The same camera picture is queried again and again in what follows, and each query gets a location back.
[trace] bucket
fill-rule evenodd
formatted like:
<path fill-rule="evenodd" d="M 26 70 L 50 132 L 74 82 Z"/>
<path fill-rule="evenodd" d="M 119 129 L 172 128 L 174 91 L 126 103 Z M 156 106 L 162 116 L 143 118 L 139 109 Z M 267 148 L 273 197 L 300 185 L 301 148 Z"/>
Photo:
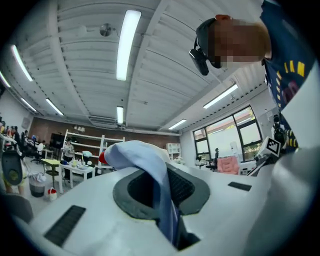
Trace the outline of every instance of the bucket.
<path fill-rule="evenodd" d="M 56 200 L 58 197 L 57 191 L 53 187 L 48 189 L 48 196 L 50 201 Z"/>
<path fill-rule="evenodd" d="M 34 177 L 29 177 L 29 187 L 31 195 L 35 198 L 43 197 L 45 194 L 45 183 L 37 181 Z"/>

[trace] white corrugated ceiling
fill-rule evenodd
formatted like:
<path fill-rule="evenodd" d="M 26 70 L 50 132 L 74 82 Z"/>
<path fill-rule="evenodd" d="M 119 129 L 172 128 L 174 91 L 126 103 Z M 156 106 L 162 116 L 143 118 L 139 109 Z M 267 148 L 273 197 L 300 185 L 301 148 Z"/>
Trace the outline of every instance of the white corrugated ceiling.
<path fill-rule="evenodd" d="M 232 104 L 231 97 L 203 105 L 233 83 L 241 99 L 261 90 L 264 68 L 214 69 L 202 76 L 189 57 L 195 30 L 216 14 L 257 21 L 254 0 L 53 0 L 41 2 L 14 32 L 0 70 L 12 90 L 47 118 L 91 124 L 90 116 L 116 118 L 125 109 L 127 127 L 166 130 L 181 119 L 190 127 Z M 126 10 L 142 13 L 126 81 L 116 80 L 119 35 Z M 115 31 L 100 35 L 102 24 Z M 10 51 L 15 44 L 34 78 L 29 82 Z M 56 115 L 49 97 L 65 114 Z"/>

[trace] pink chair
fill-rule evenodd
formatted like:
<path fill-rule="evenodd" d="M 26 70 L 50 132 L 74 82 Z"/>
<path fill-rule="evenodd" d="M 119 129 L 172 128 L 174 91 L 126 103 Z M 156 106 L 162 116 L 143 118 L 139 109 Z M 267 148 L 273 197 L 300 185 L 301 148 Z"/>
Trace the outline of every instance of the pink chair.
<path fill-rule="evenodd" d="M 238 174 L 239 165 L 235 156 L 218 158 L 218 172 L 223 174 Z"/>

